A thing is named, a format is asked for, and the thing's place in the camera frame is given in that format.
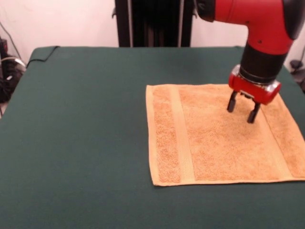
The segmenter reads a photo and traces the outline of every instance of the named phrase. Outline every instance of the orange towel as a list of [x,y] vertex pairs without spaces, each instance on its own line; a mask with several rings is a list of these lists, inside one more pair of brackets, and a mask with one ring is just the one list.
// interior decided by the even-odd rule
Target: orange towel
[[253,101],[227,85],[147,86],[149,165],[153,184],[267,183],[305,180],[305,142],[278,95],[254,124]]

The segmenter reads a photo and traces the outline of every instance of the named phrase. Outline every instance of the green table surface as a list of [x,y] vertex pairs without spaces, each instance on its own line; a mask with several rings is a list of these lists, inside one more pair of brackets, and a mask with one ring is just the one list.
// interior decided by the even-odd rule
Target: green table surface
[[[0,228],[304,229],[303,182],[152,185],[146,85],[227,83],[242,53],[36,49],[0,120]],[[278,79],[305,136],[305,97]]]

